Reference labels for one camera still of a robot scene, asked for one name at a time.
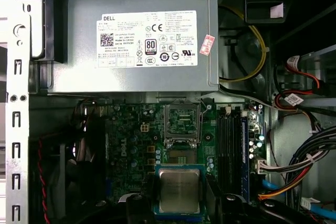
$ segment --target red wire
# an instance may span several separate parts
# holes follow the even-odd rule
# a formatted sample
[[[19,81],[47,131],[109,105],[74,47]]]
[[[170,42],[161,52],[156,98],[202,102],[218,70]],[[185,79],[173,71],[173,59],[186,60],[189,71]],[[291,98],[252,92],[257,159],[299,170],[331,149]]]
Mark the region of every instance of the red wire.
[[[314,220],[316,221],[317,223],[320,223],[315,217],[314,215],[311,213],[311,212],[308,212],[309,216]]]
[[[300,75],[303,75],[303,76],[307,76],[307,77],[310,77],[312,79],[314,79],[314,81],[316,82],[316,85],[317,85],[317,88],[319,89],[320,88],[320,81],[319,79],[316,78],[316,76],[310,74],[310,73],[304,73],[304,72],[300,72],[294,68],[291,68],[288,64],[286,64],[286,68],[290,71],[290,72],[293,72],[293,73],[297,73],[297,74],[300,74]]]
[[[283,92],[283,94],[313,94],[312,90],[309,90],[309,91],[302,91],[302,90],[285,90]],[[281,109],[285,109],[285,110],[293,110],[295,109],[294,107],[292,106],[282,106],[280,104],[280,98],[281,98],[281,94],[277,94],[277,96],[275,97],[275,104],[277,107],[281,108]]]
[[[43,169],[41,167],[41,161],[42,161],[42,138],[39,139],[38,141],[38,162],[37,162],[37,167],[38,167],[38,171],[40,173],[40,180],[42,183],[42,206],[43,206],[43,212],[44,212],[44,220],[46,221],[47,224],[50,224],[50,219],[48,217],[48,207],[46,204],[46,199],[47,199],[47,192],[46,192],[46,182],[43,178]]]

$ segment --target pink sticker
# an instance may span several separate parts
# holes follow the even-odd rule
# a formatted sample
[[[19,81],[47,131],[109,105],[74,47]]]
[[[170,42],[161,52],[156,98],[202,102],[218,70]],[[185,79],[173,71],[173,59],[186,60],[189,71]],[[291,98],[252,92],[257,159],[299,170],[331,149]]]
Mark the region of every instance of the pink sticker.
[[[201,46],[200,54],[208,56],[210,54],[210,50],[212,48],[214,41],[215,37],[206,35],[203,41],[203,45]]]

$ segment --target white connector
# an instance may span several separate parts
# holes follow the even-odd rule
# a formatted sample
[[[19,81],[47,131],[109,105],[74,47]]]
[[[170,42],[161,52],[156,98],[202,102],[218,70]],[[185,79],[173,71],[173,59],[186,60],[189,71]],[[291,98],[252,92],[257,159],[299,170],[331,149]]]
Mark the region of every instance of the white connector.
[[[267,165],[267,161],[261,157],[256,157],[254,161],[254,168],[256,170],[256,173],[261,175],[261,174],[267,174],[266,171],[263,170],[261,167],[261,164]]]

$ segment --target yellow wire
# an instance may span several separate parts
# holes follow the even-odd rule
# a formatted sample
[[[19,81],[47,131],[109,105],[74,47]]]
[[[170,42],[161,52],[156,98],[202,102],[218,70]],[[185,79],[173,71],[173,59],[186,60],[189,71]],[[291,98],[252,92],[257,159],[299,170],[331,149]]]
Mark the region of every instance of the yellow wire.
[[[284,193],[285,191],[287,191],[287,190],[289,190],[289,189],[291,189],[291,188],[293,188],[293,187],[296,187],[296,186],[303,180],[303,178],[304,178],[304,176],[303,176],[302,178],[300,178],[297,182],[295,182],[293,185],[291,185],[291,186],[289,186],[289,187],[287,187],[287,188],[284,188],[284,189],[281,190],[281,191],[278,191],[278,192],[273,193],[273,194],[259,194],[258,196],[259,196],[259,198],[261,198],[261,199],[266,199],[266,198],[269,198],[269,197],[277,196],[277,195],[282,194],[282,193]]]
[[[219,5],[221,7],[227,8],[229,10],[231,10],[233,13],[235,13],[238,17],[240,17],[242,20],[244,20],[244,14],[242,14],[238,9],[235,9],[233,7],[230,6],[226,6],[226,5]],[[254,71],[252,71],[250,74],[248,74],[245,77],[242,78],[238,78],[238,79],[233,79],[233,80],[219,80],[220,82],[238,82],[238,81],[245,81],[249,78],[252,78],[256,73],[258,73],[264,66],[265,61],[266,61],[266,45],[264,42],[263,37],[261,36],[260,32],[258,31],[258,29],[255,26],[248,26],[251,31],[254,33],[254,35],[257,37],[260,46],[261,46],[261,59],[260,62],[258,64],[258,66],[256,67],[256,69]]]

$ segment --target motherboard chip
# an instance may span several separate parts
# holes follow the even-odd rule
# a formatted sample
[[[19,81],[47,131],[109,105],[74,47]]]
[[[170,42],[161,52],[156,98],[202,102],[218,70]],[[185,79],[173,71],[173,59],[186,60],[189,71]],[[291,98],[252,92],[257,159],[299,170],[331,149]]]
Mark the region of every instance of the motherboard chip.
[[[148,153],[154,153],[155,152],[155,146],[153,146],[153,145],[147,146],[147,152]]]
[[[199,207],[198,169],[159,169],[161,213],[197,214]]]
[[[155,159],[154,158],[147,159],[147,164],[148,165],[154,165],[155,164]]]

